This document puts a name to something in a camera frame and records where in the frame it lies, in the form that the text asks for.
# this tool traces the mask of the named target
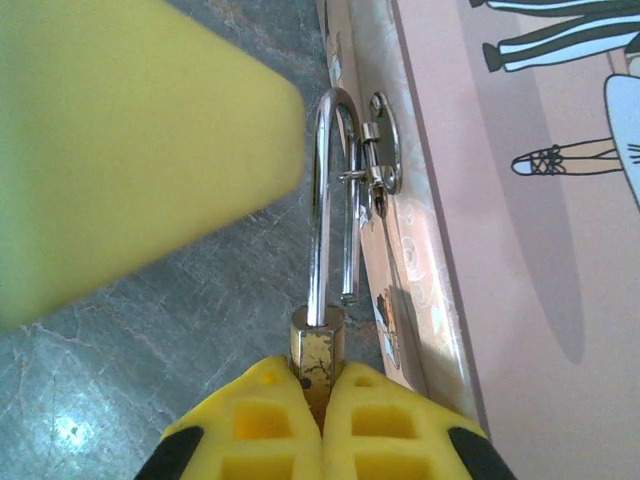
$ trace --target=cartoon leg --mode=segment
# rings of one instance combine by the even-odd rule
[[[553,145],[511,162],[514,173],[531,175],[598,175],[619,172],[622,163],[611,138],[571,145]]]
[[[486,4],[494,10],[533,17],[577,17],[619,12],[637,7],[637,0],[470,0],[473,8]]]
[[[587,15],[519,37],[498,46],[482,45],[489,71],[515,72],[555,65],[626,47],[640,32],[640,3],[634,9]]]

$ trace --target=cartoon illustration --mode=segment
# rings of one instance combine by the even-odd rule
[[[470,0],[473,8],[537,17],[577,17],[482,46],[490,72],[556,65],[618,50],[629,72],[640,53],[640,0]],[[551,145],[520,155],[511,169],[521,176],[600,175],[625,172],[640,205],[640,78],[615,73],[605,82],[611,137]]]
[[[556,65],[624,48],[640,52],[640,1],[638,0],[470,0],[473,8],[536,17],[576,17],[525,35],[505,39],[497,46],[482,45],[490,72],[502,68]]]
[[[384,297],[378,295],[376,304],[373,308],[376,321],[380,324],[380,329],[384,336],[384,350],[391,359],[396,370],[400,370],[398,334],[396,321],[391,309],[391,299],[389,298],[389,290],[385,288]]]
[[[613,138],[553,145],[515,158],[518,175],[599,175],[624,171],[640,205],[640,78],[611,75],[605,83]]]

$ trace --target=gray floor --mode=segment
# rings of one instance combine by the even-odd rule
[[[328,88],[314,0],[173,3],[295,83],[310,138]],[[308,182],[41,323],[1,334],[0,477],[130,478],[170,422],[256,361],[285,353],[291,312],[306,294],[307,192]],[[339,263],[333,255],[334,300]],[[381,369],[366,286],[361,293],[348,356]]]

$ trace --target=screw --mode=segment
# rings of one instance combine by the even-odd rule
[[[387,199],[384,189],[380,187],[374,189],[373,205],[377,214],[384,220],[387,217]]]
[[[388,170],[384,183],[388,190],[396,188],[396,173],[392,169]]]
[[[382,115],[383,104],[379,93],[374,93],[371,97],[371,109],[376,117]]]

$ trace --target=yellow foam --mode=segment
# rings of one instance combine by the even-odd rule
[[[323,478],[471,480],[448,431],[480,427],[356,362],[331,393],[323,435]]]
[[[267,358],[163,435],[204,430],[182,480],[320,480],[321,439],[285,357]]]
[[[321,440],[284,357],[257,363],[213,393],[171,425],[163,443],[193,427],[204,433],[184,470],[167,446],[174,458],[150,461],[140,478],[162,466],[181,480],[471,480],[448,432],[486,438],[474,422],[350,362],[331,394]]]
[[[162,0],[0,0],[0,325],[291,190],[286,80]]]

